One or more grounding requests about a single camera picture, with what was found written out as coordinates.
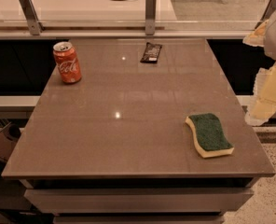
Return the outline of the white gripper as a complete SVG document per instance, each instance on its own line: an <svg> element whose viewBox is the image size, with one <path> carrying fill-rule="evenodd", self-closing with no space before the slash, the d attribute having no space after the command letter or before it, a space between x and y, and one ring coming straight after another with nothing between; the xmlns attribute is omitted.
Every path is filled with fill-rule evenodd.
<svg viewBox="0 0 276 224"><path fill-rule="evenodd" d="M276 60L276 10L269 21L263 21L242 43L252 47L264 46L265 54ZM253 93L247 106L245 121L251 126L260 126L276 113L276 63L270 69L258 70Z"/></svg>

